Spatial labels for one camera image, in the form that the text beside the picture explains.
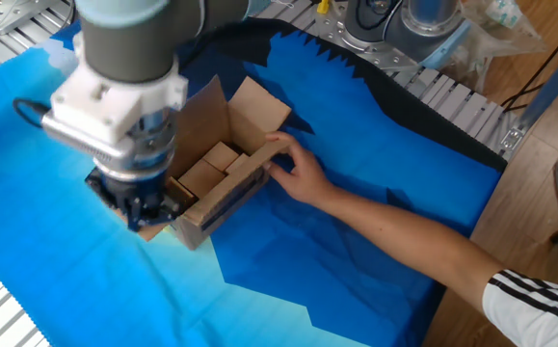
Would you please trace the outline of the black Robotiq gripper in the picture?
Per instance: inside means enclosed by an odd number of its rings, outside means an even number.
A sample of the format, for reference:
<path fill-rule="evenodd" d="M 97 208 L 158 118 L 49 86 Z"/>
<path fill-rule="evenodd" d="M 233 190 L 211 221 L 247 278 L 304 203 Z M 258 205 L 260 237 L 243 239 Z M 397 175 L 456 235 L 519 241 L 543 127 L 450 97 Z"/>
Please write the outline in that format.
<path fill-rule="evenodd" d="M 94 168 L 86 176 L 85 183 L 104 204 L 120 213 L 132 231 L 137 231 L 138 226 L 139 231 L 145 231 L 170 224 L 185 210 L 182 200 L 165 193 L 165 173 L 151 178 L 122 181 Z M 131 214 L 135 199 L 139 199 L 143 206 L 139 223 L 138 218 Z"/>

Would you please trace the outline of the person's bare hand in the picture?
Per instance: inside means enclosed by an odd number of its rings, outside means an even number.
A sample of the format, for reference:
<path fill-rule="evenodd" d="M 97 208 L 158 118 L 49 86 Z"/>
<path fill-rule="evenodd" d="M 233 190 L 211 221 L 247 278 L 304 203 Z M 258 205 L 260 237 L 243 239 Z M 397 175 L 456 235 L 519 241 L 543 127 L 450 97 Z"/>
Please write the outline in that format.
<path fill-rule="evenodd" d="M 294 200 L 320 208 L 335 193 L 335 186 L 325 176 L 312 152 L 303 148 L 291 135 L 272 132 L 266 135 L 268 142 L 286 142 L 287 154 L 294 162 L 290 173 L 268 161 L 263 165 L 265 171 Z"/>

